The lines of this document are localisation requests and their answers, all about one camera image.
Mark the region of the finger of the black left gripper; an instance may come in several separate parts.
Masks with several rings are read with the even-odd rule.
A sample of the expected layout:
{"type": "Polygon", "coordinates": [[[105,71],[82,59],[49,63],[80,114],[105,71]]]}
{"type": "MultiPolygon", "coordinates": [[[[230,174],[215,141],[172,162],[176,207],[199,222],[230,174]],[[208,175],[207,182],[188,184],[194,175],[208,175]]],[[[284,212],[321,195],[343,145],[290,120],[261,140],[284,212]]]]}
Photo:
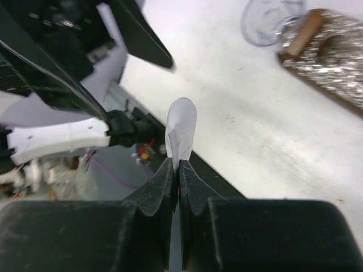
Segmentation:
{"type": "Polygon", "coordinates": [[[136,1],[110,0],[110,6],[130,55],[165,69],[174,59],[144,18],[136,1]]]}

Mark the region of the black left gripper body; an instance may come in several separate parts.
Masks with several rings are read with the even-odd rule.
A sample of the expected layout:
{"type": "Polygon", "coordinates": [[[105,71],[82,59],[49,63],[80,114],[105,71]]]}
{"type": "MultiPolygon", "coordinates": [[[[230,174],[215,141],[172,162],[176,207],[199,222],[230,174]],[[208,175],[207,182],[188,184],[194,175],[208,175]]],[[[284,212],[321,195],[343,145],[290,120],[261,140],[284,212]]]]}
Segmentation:
{"type": "Polygon", "coordinates": [[[1,90],[53,109],[103,113],[82,81],[116,45],[98,1],[2,1],[1,90]]]}

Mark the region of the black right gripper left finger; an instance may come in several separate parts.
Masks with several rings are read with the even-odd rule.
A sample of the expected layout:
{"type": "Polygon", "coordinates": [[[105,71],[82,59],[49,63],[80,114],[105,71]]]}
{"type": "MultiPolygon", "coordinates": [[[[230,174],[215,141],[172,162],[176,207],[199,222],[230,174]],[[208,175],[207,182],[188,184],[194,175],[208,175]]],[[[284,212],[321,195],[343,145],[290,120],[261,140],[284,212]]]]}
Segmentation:
{"type": "Polygon", "coordinates": [[[1,210],[2,271],[164,271],[172,160],[120,201],[13,201],[1,210]]]}

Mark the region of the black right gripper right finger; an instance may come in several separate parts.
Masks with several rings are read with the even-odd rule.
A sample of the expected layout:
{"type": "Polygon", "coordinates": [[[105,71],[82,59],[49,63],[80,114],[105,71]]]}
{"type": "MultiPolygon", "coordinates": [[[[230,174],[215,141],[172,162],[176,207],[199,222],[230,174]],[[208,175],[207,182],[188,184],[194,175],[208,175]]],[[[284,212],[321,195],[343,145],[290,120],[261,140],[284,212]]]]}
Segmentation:
{"type": "Polygon", "coordinates": [[[311,200],[211,197],[181,189],[187,271],[361,271],[342,213],[311,200]]]}

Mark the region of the white toothpaste blue cap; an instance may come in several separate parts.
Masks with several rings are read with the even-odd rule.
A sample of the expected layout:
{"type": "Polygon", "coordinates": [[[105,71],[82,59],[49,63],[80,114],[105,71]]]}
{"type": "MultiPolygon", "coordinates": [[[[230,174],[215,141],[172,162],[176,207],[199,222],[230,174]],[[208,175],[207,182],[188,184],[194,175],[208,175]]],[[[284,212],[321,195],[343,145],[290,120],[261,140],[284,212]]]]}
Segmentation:
{"type": "Polygon", "coordinates": [[[172,214],[169,271],[183,271],[184,231],[179,167],[182,160],[189,160],[191,157],[196,120],[196,106],[185,97],[175,100],[168,110],[165,144],[167,156],[172,159],[173,163],[173,195],[176,199],[176,206],[172,214]]]}

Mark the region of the brown wooden tray holder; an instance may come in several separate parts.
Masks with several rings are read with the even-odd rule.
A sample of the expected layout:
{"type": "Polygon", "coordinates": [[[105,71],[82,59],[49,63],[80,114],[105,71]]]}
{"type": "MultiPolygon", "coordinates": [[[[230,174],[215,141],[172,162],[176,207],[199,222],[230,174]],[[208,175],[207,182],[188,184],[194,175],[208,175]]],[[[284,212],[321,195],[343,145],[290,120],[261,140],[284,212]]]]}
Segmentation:
{"type": "Polygon", "coordinates": [[[362,20],[316,8],[289,19],[276,53],[293,76],[362,116],[362,20]]]}

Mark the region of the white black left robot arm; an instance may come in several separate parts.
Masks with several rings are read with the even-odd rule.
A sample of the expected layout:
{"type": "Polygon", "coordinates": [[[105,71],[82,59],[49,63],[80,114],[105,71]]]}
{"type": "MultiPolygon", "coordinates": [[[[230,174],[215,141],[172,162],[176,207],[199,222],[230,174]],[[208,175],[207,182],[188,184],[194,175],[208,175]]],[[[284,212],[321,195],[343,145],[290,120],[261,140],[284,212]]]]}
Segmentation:
{"type": "Polygon", "coordinates": [[[1,91],[88,118],[2,128],[1,163],[152,142],[157,133],[148,114],[106,110],[96,99],[118,85],[127,55],[174,65],[136,1],[2,1],[1,91]]]}

